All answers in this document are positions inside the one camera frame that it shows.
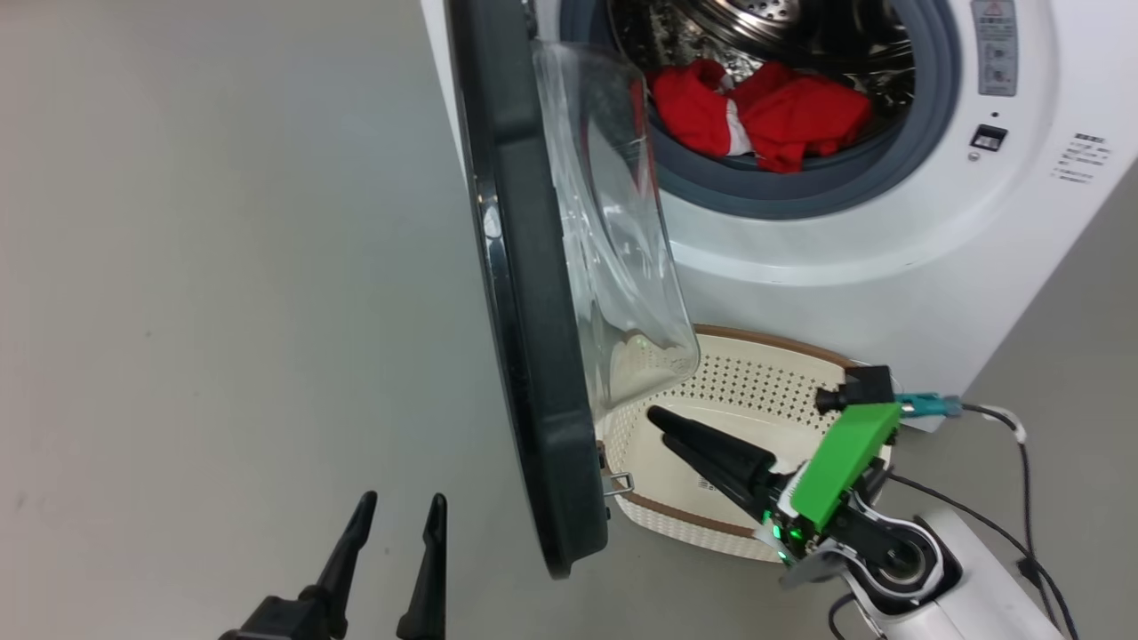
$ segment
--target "blue connector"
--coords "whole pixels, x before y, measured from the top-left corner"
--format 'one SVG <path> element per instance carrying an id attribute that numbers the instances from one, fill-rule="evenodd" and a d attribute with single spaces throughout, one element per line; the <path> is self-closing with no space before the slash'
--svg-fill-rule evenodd
<path id="1" fill-rule="evenodd" d="M 924 418 L 926 416 L 959 416 L 960 396 L 939 393 L 899 393 L 897 402 L 901 405 L 901 418 Z"/>

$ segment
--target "electrical wire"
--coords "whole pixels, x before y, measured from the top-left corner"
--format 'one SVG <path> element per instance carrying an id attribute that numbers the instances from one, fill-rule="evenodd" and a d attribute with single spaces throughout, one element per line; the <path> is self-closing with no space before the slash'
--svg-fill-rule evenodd
<path id="1" fill-rule="evenodd" d="M 964 511 L 965 514 L 972 516 L 973 518 L 980 520 L 981 523 L 983 523 L 984 525 L 987 525 L 988 527 L 990 527 L 992 531 L 995 531 L 996 533 L 998 533 L 1001 536 L 1004 536 L 1005 540 L 1007 540 L 1008 542 L 1011 542 L 1012 545 L 1016 548 L 1016 550 L 1019 550 L 1021 553 L 1023 553 L 1025 558 L 1028 558 L 1029 560 L 1031 560 L 1031 563 L 1034 565 L 1034 569 L 1037 572 L 1039 572 L 1039 575 L 1044 576 L 1044 580 L 1046 580 L 1047 584 L 1050 585 L 1052 592 L 1055 594 L 1055 601 L 1058 602 L 1058 605 L 1059 605 L 1059 612 L 1062 612 L 1062 614 L 1063 614 L 1063 623 L 1066 624 L 1067 633 L 1071 635 L 1071 640 L 1079 640 L 1079 632 L 1075 631 L 1074 620 L 1071 617 L 1071 609 L 1067 608 L 1066 599 L 1063 598 L 1063 592 L 1059 591 L 1059 588 L 1055 584 L 1055 581 L 1052 580 L 1052 574 L 1047 573 L 1047 569 L 1044 568 L 1044 565 L 1039 564 L 1039 560 L 1036 558 L 1036 556 L 1033 553 L 1031 553 L 1030 551 L 1028 551 L 1026 547 L 1024 547 L 1011 533 L 1004 531 L 998 524 L 996 524 L 992 520 L 990 520 L 990 519 L 986 518 L 984 516 L 980 515 L 978 511 L 971 509 L 970 507 L 965 507 L 964 504 L 957 502 L 956 500 L 953 500 L 951 498 L 945 495 L 943 493 L 941 493 L 941 492 L 939 492 L 939 491 L 937 491 L 934 489 L 929 489 L 927 486 L 925 486 L 925 485 L 923 485 L 923 484 L 921 484 L 918 482 L 910 481 L 909 478 L 899 476 L 899 475 L 894 474 L 893 471 L 888 471 L 887 476 L 889 477 L 889 479 L 891 479 L 893 482 L 898 482 L 900 484 L 904 484 L 906 486 L 913 487 L 913 489 L 915 489 L 917 491 L 921 491 L 923 493 L 932 495 L 937 500 L 941 500 L 943 502 L 947 502 L 948 504 L 950 504 L 950 506 L 953 506 L 953 507 L 955 507 L 955 508 Z"/>
<path id="2" fill-rule="evenodd" d="M 834 638 L 836 638 L 838 640 L 846 640 L 846 637 L 842 635 L 841 631 L 838 631 L 838 625 L 834 624 L 834 616 L 838 614 L 838 609 L 841 609 L 842 607 L 849 605 L 853 600 L 855 596 L 852 593 L 847 593 L 841 598 L 834 600 L 834 604 L 830 606 L 830 615 L 826 617 L 826 621 L 830 623 L 830 632 L 833 633 Z"/>
<path id="3" fill-rule="evenodd" d="M 1037 558 L 1036 553 L 1036 541 L 1031 526 L 1031 466 L 1028 463 L 1028 444 L 1026 444 L 1026 433 L 1023 429 L 1023 424 L 1020 419 L 1015 417 L 1007 410 L 999 409 L 997 407 L 984 407 L 982 404 L 967 404 L 960 405 L 965 411 L 972 411 L 974 413 L 981 413 L 991 419 L 998 420 L 1012 429 L 1012 433 L 1016 436 L 1016 442 L 1020 445 L 1020 459 L 1023 461 L 1023 542 L 1028 547 L 1028 557 L 1034 560 Z M 1039 581 L 1038 576 L 1031 581 L 1037 589 L 1039 589 L 1039 599 L 1042 600 L 1044 612 L 1047 613 L 1047 620 L 1052 621 L 1053 625 L 1057 626 L 1055 622 L 1055 612 L 1052 609 L 1052 602 L 1047 599 L 1047 589 Z"/>

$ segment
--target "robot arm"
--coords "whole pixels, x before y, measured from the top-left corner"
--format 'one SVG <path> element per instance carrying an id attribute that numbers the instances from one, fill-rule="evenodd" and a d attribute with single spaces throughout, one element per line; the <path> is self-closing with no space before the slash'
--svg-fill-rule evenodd
<path id="1" fill-rule="evenodd" d="M 663 443 L 761 524 L 789 571 L 785 589 L 843 579 L 867 624 L 890 640 L 1062 640 L 1015 580 L 953 511 L 912 520 L 869 504 L 888 477 L 876 457 L 902 416 L 954 416 L 958 399 L 894 395 L 889 369 L 847 370 L 818 410 L 842 411 L 815 457 L 772 474 L 769 451 L 665 409 L 648 418 Z"/>

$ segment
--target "stainless steel drum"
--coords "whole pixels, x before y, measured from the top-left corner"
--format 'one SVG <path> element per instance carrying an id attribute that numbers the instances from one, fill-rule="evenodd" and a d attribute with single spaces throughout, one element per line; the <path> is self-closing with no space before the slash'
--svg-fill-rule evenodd
<path id="1" fill-rule="evenodd" d="M 613 39 L 642 71 L 717 60 L 735 82 L 767 60 L 865 93 L 864 141 L 905 117 L 913 52 L 888 0 L 608 0 Z"/>

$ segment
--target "label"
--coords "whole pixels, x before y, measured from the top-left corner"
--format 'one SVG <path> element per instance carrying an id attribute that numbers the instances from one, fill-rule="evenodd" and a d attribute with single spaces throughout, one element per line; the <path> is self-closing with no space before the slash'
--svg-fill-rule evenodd
<path id="1" fill-rule="evenodd" d="M 703 489 L 706 491 L 719 491 L 718 489 L 715 487 L 714 484 L 709 483 L 706 477 L 703 476 L 695 476 L 695 477 L 699 478 L 695 481 L 695 486 Z"/>
<path id="2" fill-rule="evenodd" d="M 1059 154 L 1059 159 L 1055 161 L 1052 178 L 1077 184 L 1089 184 L 1098 173 L 1098 169 L 1111 159 L 1111 153 L 1106 138 L 1075 133 Z"/>
<path id="3" fill-rule="evenodd" d="M 1006 0 L 974 0 L 972 20 L 976 25 L 980 93 L 1015 96 L 1020 74 L 1015 3 Z"/>

